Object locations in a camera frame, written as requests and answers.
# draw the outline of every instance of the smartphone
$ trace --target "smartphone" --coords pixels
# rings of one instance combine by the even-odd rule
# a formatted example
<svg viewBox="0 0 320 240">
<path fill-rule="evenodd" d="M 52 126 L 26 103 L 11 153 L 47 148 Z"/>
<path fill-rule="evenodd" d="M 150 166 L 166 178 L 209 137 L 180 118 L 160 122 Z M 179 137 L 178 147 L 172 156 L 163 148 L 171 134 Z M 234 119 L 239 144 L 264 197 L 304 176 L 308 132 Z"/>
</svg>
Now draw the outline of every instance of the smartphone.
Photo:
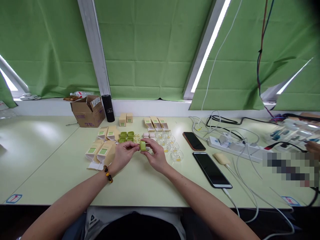
<svg viewBox="0 0 320 240">
<path fill-rule="evenodd" d="M 204 145 L 200 142 L 200 140 L 197 138 L 197 136 L 194 135 L 193 132 L 184 132 L 182 135 L 184 136 L 184 138 L 187 140 L 190 147 L 194 151 L 205 151 L 206 150 Z"/>
<path fill-rule="evenodd" d="M 207 153 L 193 153 L 192 155 L 198 162 L 200 168 L 202 169 L 204 175 L 206 175 L 212 187 L 232 188 L 232 185 Z"/>
</svg>

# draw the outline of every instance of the desk label sticker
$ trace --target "desk label sticker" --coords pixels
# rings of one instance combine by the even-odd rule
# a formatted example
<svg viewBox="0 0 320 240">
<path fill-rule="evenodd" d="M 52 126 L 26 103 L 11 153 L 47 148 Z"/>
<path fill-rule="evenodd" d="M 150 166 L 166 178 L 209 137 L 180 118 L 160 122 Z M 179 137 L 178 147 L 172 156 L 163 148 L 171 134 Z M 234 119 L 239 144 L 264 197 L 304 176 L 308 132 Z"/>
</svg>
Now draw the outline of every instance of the desk label sticker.
<svg viewBox="0 0 320 240">
<path fill-rule="evenodd" d="M 281 196 L 289 205 L 291 206 L 300 206 L 300 204 L 294 200 L 292 197 Z"/>
<path fill-rule="evenodd" d="M 22 198 L 22 194 L 13 194 L 11 197 L 9 197 L 6 201 L 6 203 L 16 203 Z"/>
</svg>

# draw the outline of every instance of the forearm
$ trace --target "forearm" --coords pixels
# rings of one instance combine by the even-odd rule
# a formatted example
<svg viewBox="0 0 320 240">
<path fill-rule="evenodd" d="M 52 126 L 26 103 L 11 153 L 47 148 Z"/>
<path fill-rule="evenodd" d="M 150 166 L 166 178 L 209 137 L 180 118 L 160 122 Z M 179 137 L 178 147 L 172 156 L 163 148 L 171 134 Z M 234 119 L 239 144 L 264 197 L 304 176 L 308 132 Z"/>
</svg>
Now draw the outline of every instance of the forearm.
<svg viewBox="0 0 320 240">
<path fill-rule="evenodd" d="M 87 209 L 108 183 L 104 171 L 72 188 L 52 204 L 24 233 L 25 239 L 57 239 Z"/>
<path fill-rule="evenodd" d="M 185 178 L 172 167 L 164 175 L 190 207 L 223 239 L 259 239 L 230 208 L 211 193 Z"/>
</svg>

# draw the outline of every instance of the beaded bracelet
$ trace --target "beaded bracelet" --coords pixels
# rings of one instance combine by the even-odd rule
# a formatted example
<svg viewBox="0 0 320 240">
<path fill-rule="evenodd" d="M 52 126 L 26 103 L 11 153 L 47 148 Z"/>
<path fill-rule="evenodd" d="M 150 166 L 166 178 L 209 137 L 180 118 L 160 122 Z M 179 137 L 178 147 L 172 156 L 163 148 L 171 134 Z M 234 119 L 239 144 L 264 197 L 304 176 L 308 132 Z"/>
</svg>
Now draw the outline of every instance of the beaded bracelet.
<svg viewBox="0 0 320 240">
<path fill-rule="evenodd" d="M 106 172 L 106 176 L 108 177 L 109 182 L 112 183 L 112 182 L 113 182 L 113 179 L 112 179 L 110 173 L 108 172 L 107 165 L 104 165 L 104 166 L 103 166 L 103 169 L 104 169 L 104 172 Z"/>
</svg>

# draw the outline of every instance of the pixelated area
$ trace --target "pixelated area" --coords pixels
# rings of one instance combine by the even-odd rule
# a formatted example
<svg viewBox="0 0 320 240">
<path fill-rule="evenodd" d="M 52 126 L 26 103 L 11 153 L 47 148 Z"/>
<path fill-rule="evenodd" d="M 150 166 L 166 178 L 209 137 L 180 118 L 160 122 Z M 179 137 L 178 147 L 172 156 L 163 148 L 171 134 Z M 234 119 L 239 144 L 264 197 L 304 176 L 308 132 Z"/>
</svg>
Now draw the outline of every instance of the pixelated area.
<svg viewBox="0 0 320 240">
<path fill-rule="evenodd" d="M 313 153 L 266 153 L 262 166 L 268 168 L 263 171 L 264 182 L 282 180 L 283 186 L 319 186 L 319 160 Z"/>
</svg>

